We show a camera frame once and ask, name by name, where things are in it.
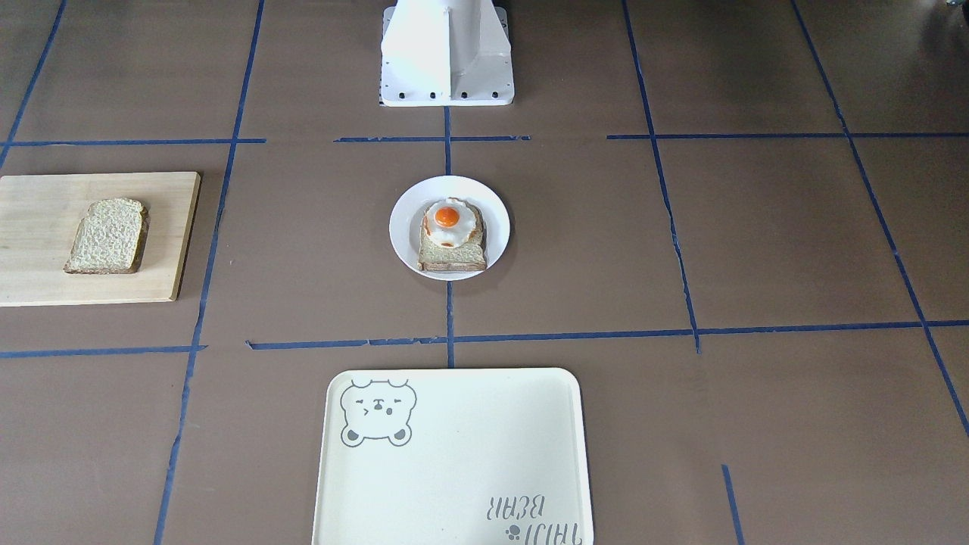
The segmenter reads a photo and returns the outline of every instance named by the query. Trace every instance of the slice of toast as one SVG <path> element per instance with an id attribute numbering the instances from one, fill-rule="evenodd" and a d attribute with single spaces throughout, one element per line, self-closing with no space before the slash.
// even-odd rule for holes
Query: slice of toast
<path id="1" fill-rule="evenodd" d="M 98 201 L 78 226 L 68 274 L 131 274 L 141 266 L 148 235 L 148 209 L 134 199 Z"/>
<path id="2" fill-rule="evenodd" d="M 418 252 L 418 267 L 422 271 L 437 273 L 484 271 L 485 261 L 485 224 L 481 211 L 464 203 L 475 213 L 475 229 L 467 242 L 455 248 L 445 248 L 434 243 L 427 234 L 427 215 L 421 222 L 421 250 Z"/>

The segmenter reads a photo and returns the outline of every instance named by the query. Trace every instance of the egg yolk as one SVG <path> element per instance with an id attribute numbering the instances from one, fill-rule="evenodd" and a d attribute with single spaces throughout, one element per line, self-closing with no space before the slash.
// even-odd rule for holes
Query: egg yolk
<path id="1" fill-rule="evenodd" d="M 441 207 L 434 212 L 434 221 L 441 227 L 453 227 L 457 225 L 457 220 L 461 214 L 451 207 Z"/>

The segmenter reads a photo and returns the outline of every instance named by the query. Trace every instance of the metal object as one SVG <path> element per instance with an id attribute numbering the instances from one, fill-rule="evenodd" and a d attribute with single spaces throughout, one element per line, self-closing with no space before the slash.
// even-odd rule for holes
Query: metal object
<path id="1" fill-rule="evenodd" d="M 508 16 L 491 0 L 398 0 L 384 11 L 386 106 L 504 106 L 515 98 Z"/>

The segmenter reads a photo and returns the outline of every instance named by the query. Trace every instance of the cartoon bear face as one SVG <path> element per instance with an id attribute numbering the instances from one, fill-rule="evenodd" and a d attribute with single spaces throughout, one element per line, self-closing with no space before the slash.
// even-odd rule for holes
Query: cartoon bear face
<path id="1" fill-rule="evenodd" d="M 356 447 L 364 439 L 386 439 L 398 447 L 406 444 L 411 440 L 408 421 L 417 400 L 417 394 L 406 381 L 399 386 L 388 380 L 351 385 L 340 396 L 347 421 L 340 433 L 343 444 Z"/>

